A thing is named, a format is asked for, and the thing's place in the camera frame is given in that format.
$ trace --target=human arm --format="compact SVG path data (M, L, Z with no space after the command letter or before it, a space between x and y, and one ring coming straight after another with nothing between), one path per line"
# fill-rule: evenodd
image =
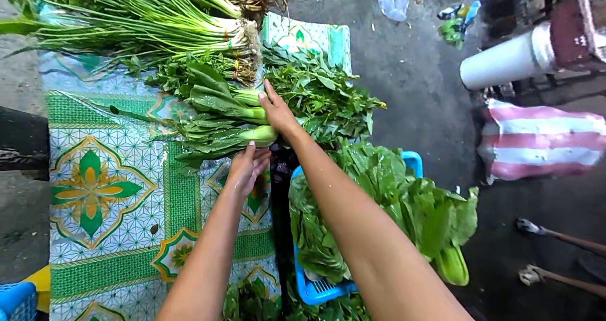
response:
M242 204L270 155L267 149L255 151L251 141L234 157L223 190L156 320L221 319Z
M303 130L268 81L265 88L261 105L297 154L373 318L471 320L392 219Z

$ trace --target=red and white striped bag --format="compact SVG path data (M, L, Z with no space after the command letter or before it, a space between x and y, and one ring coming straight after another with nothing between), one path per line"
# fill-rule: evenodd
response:
M583 174L606 149L606 122L592 113L551 107L522 108L493 99L478 154L488 182L539 175Z

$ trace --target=white cylinder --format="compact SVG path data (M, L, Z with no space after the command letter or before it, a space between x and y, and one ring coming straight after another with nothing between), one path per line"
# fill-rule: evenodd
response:
M483 89L553 71L551 23L508 40L460 64L460 78L469 90Z

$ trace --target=blue plastic basket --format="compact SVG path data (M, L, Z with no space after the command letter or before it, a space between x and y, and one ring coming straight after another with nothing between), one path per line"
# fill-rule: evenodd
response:
M417 178L423 177L423 161L417 152L404 151L402 159L406 163L407 168L414 170L414 176ZM301 166L293 171L292 178L303 174ZM337 285L333 285L326 278L321 278L315 282L307 279L303 267L299 264L298 255L299 247L293 243L294 247L294 270L297 277L297 290L303 302L308 305L318 305L336 299L339 296L350 294L358 290L356 284L351 280L343 280Z
M36 305L32 282L0 285L0 321L34 321Z

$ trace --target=patterned tablecloth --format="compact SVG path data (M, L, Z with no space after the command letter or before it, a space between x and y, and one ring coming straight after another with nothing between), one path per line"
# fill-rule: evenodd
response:
M351 72L349 28L269 14L263 41L328 52ZM187 104L94 55L41 55L50 128L50 319L153 320L225 183L230 159L179 173L174 131L125 115L177 119ZM121 115L108 114L110 106ZM230 282L280 296L265 173L242 209Z

